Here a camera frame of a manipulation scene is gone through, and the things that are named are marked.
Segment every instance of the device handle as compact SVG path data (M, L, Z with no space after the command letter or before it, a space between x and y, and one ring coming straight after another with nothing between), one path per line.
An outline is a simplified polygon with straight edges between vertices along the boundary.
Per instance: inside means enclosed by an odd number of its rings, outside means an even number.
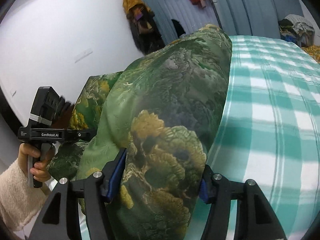
M52 144L34 143L33 146L35 146L40 151L40 157L33 158L32 156L28 155L28 184L31 188L41 188L42 182L37 181L33 178L33 174L30 172L30 169L35 166L36 162L39 162L45 159L45 154L51 148Z

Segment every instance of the human hand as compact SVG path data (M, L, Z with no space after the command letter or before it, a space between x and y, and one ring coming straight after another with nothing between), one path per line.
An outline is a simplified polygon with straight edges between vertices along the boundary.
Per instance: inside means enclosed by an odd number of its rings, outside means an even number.
M51 178L51 175L49 174L47 170L47 166L51 159L53 158L55 154L55 148L50 149L46 155L45 159L36 162L34 168L30 169L30 172L33 174L34 179L40 181L40 182L46 182ZM23 173L28 176L28 155L39 158L40 157L40 151L33 147L30 144L23 143L20 145L19 148L19 155L18 155L18 164L20 169L23 171Z

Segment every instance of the green patterned cloth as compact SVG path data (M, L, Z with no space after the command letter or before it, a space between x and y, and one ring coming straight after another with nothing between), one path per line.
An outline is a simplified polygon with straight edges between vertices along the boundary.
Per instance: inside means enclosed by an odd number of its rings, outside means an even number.
M293 43L231 36L227 101L207 163L230 180L254 179L286 236L300 240L320 210L320 69ZM185 240L199 240L209 206L198 201ZM227 239L233 239L232 204Z
M49 171L84 179L126 147L120 194L107 205L118 240L184 238L222 117L231 51L228 36L208 25L84 87L70 125L99 123L97 136L64 144Z

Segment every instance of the teal checkered tablecloth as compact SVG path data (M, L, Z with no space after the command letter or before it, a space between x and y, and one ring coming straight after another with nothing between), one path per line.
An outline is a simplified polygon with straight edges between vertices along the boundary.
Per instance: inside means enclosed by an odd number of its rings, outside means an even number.
M301 239L320 210L320 65L293 43L230 38L227 102L207 164L256 180L289 240ZM201 238L208 212L199 201L185 239ZM235 215L234 202L228 239Z

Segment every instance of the cream fleece sleeve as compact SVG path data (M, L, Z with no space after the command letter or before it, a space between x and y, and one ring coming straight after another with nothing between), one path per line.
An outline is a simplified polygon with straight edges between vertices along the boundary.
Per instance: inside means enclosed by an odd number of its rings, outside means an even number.
M16 160L0 175L0 216L11 231L21 230L42 208L50 193L43 188L30 188Z

